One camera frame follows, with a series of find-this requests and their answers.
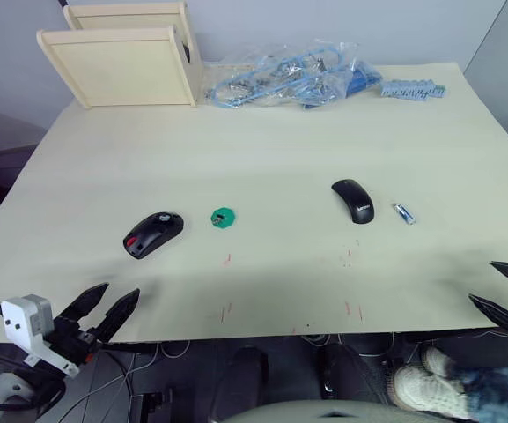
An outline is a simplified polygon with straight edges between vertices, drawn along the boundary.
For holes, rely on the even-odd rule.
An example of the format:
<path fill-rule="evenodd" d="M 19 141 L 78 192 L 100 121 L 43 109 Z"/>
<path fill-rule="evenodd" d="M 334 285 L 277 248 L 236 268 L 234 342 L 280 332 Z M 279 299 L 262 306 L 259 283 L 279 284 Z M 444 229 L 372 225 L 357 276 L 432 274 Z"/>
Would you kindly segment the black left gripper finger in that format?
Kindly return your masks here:
<path fill-rule="evenodd" d="M 103 321 L 92 328 L 93 336 L 103 344 L 107 344 L 122 325 L 129 319 L 138 303 L 140 290 L 135 289 L 122 296 L 106 313 Z"/>
<path fill-rule="evenodd" d="M 78 323 L 99 304 L 107 288 L 108 283 L 101 283 L 84 290 L 58 315 L 57 322 L 60 324 Z"/>

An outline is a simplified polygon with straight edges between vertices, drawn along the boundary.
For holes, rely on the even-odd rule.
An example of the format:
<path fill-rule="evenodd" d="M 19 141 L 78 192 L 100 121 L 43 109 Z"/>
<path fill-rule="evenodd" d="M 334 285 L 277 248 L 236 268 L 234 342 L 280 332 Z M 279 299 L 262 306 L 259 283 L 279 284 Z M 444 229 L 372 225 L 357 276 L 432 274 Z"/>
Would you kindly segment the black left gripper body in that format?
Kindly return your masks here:
<path fill-rule="evenodd" d="M 81 330 L 78 321 L 58 316 L 54 319 L 54 329 L 44 336 L 55 353 L 79 366 L 87 364 L 102 344 L 99 328 Z"/>

